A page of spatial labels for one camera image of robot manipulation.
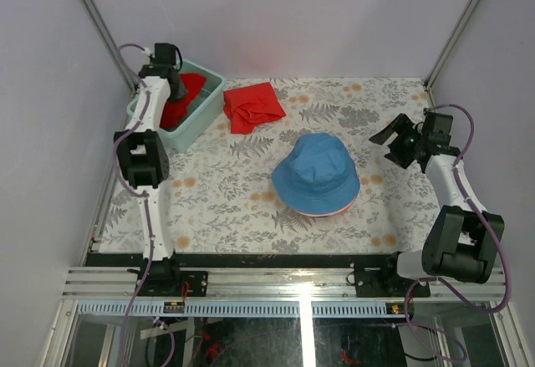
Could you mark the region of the red hat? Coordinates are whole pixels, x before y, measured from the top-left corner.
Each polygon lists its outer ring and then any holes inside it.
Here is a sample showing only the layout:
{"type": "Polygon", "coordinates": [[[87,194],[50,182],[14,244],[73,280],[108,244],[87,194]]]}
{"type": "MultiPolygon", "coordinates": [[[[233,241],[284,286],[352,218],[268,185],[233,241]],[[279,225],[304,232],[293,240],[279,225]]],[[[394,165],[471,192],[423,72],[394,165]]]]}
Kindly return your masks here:
{"type": "Polygon", "coordinates": [[[160,120],[160,127],[164,130],[174,130],[186,118],[193,100],[200,95],[206,82],[205,76],[196,73],[179,74],[179,77],[185,93],[178,100],[166,102],[160,120]]]}

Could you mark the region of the light green plastic bin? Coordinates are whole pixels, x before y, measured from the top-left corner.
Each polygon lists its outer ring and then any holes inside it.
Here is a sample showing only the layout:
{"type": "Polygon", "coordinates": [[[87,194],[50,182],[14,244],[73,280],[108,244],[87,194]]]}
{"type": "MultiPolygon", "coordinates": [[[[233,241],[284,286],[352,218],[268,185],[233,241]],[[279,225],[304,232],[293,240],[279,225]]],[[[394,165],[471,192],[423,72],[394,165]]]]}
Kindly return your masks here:
{"type": "Polygon", "coordinates": [[[159,137],[166,152],[184,153],[200,134],[222,112],[223,88],[226,79],[188,59],[183,61],[180,74],[199,74],[206,78],[200,93],[187,106],[186,115],[173,130],[160,130],[159,137]]]}

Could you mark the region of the blue hat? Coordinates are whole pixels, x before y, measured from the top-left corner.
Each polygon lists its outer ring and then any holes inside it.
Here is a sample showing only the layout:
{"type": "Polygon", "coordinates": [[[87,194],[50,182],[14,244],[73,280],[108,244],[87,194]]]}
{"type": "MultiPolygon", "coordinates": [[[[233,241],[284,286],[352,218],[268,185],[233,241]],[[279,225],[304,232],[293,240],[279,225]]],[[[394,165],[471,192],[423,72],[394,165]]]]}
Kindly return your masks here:
{"type": "Polygon", "coordinates": [[[272,173],[282,202],[296,212],[328,213],[360,190],[356,165],[343,141],[328,133],[302,135],[272,173]]]}

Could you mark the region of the pink bucket hat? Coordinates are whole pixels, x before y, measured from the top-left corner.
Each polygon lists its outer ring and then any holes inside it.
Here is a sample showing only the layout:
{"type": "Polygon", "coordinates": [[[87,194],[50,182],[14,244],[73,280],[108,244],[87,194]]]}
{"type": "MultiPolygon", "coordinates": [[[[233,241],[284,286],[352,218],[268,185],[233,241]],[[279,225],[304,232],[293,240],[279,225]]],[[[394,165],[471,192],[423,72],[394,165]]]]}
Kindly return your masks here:
{"type": "Polygon", "coordinates": [[[343,212],[346,212],[348,211],[348,209],[350,209],[353,204],[355,203],[357,197],[355,197],[350,203],[348,203],[346,206],[338,209],[337,211],[333,211],[333,212],[328,212],[328,213],[307,213],[307,212],[297,212],[299,213],[300,215],[304,215],[306,217],[331,217],[331,216],[334,216],[334,215],[338,215],[338,214],[341,214],[343,212]]]}

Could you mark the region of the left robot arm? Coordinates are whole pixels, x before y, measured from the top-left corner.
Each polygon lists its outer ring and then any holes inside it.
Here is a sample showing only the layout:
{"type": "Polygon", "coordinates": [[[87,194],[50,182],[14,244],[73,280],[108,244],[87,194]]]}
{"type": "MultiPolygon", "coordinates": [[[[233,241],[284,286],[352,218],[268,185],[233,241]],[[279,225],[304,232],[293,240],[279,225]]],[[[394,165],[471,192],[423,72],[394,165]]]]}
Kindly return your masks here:
{"type": "Polygon", "coordinates": [[[140,209],[144,250],[141,273],[164,295],[178,293],[182,274],[172,264],[174,247],[166,226],[164,183],[170,173],[169,157],[159,135],[165,105],[183,88],[179,70],[180,50],[171,43],[156,43],[150,51],[137,47],[148,58],[138,80],[135,110],[122,131],[114,134],[114,168],[121,185],[140,209]]]}

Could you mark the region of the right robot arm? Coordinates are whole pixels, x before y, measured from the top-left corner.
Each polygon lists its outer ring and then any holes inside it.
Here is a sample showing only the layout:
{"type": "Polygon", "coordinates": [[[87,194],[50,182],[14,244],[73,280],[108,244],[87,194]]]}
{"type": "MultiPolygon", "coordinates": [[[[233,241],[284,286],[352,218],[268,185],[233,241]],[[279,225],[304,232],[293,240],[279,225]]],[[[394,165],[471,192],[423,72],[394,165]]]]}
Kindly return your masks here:
{"type": "Polygon", "coordinates": [[[461,151],[450,145],[452,123],[451,115],[436,112],[426,112],[419,124],[400,114],[369,139],[376,145],[391,140],[385,158],[403,169],[417,162],[440,206],[423,248],[400,253],[397,267],[381,274],[382,288],[390,295],[402,294],[412,278],[448,277],[482,284],[492,273],[497,246],[487,227],[501,238],[505,222],[476,198],[461,151]]]}

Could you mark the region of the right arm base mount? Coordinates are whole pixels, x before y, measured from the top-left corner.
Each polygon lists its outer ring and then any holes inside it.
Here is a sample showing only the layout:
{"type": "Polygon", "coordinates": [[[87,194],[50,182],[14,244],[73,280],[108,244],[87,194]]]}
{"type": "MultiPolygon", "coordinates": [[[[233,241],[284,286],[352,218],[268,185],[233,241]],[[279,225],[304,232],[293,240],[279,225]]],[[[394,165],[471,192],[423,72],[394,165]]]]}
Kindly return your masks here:
{"type": "Polygon", "coordinates": [[[397,272],[401,252],[358,255],[351,259],[351,272],[345,277],[347,286],[354,287],[358,298],[403,298],[413,283],[397,272]]]}

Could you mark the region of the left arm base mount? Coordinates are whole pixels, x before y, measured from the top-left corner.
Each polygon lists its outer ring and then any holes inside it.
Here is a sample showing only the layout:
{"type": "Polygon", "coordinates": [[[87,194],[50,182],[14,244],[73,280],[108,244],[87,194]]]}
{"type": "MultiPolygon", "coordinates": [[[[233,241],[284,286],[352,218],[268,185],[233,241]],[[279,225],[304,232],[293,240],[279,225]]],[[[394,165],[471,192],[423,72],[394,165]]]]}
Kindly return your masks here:
{"type": "Polygon", "coordinates": [[[143,297],[205,297],[208,288],[207,271],[186,271],[178,263],[165,258],[163,261],[144,259],[137,273],[143,297]]]}

